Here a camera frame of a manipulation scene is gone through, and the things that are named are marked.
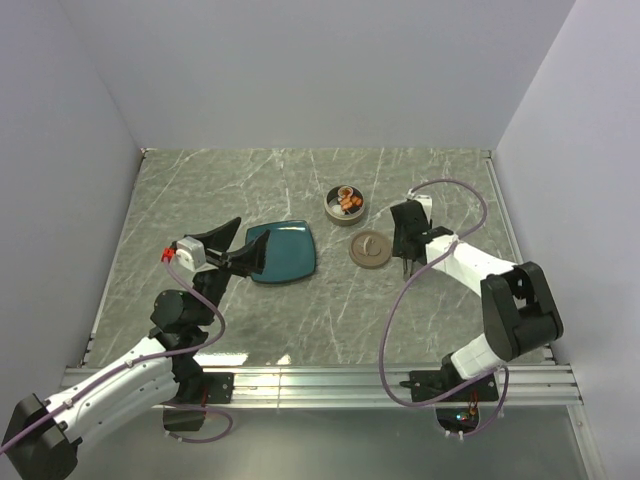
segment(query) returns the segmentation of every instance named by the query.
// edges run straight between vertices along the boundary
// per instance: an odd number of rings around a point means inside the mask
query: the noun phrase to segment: round container
[[[355,225],[364,217],[366,203],[364,195],[351,185],[333,187],[324,198],[327,217],[336,225]]]

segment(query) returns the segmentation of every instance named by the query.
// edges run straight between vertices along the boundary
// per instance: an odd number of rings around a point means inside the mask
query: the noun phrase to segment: metal frame
[[[225,408],[391,408],[399,405],[389,399],[380,385],[378,368],[366,366],[334,367],[221,367],[203,365],[204,371],[235,374],[231,403]],[[438,370],[438,364],[387,367],[393,392],[410,401],[410,390],[400,387],[411,370]],[[62,388],[74,386],[93,375],[94,369],[67,369]],[[570,366],[514,365],[507,391],[508,406],[581,405],[582,398]],[[502,392],[504,374],[498,375]],[[464,406],[440,403],[435,406]]]
[[[589,480],[606,480],[607,474],[595,438],[593,438],[584,405],[567,407],[567,410]]]

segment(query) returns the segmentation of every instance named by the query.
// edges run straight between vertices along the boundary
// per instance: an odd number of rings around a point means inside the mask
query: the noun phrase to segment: marble table surface
[[[241,216],[232,248],[247,227],[306,220],[317,272],[298,283],[269,286],[232,279],[221,303],[228,328],[203,352],[227,365],[374,363],[385,318],[403,285],[402,262],[378,270],[353,264],[348,245],[360,230],[389,238],[389,207],[413,185],[442,177],[464,180],[487,199],[489,217],[469,243],[514,260],[486,159],[479,150],[247,149],[150,150],[142,164],[130,213],[100,313],[88,366],[104,366],[153,327],[155,297],[177,288],[159,262],[162,249],[185,233],[200,233]],[[366,218],[351,227],[325,217],[322,198],[340,184],[357,186]],[[457,186],[436,185],[434,224],[454,231],[478,221],[480,207]],[[185,277],[189,272],[178,269]],[[210,331],[218,328],[214,323]],[[427,272],[407,293],[388,342],[389,363],[437,362],[482,332],[480,300],[439,272]],[[542,360],[540,352],[520,359]]]

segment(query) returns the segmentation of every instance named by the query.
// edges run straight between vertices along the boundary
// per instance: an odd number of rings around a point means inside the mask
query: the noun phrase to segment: tin lid
[[[349,256],[359,267],[380,268],[391,258],[391,242],[380,232],[363,230],[351,239]]]

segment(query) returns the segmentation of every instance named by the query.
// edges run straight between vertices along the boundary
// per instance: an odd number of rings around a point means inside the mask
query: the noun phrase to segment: red connector
[[[171,261],[171,259],[175,254],[176,254],[175,248],[165,248],[164,251],[162,252],[162,258],[160,259],[160,261],[164,263],[165,258]]]

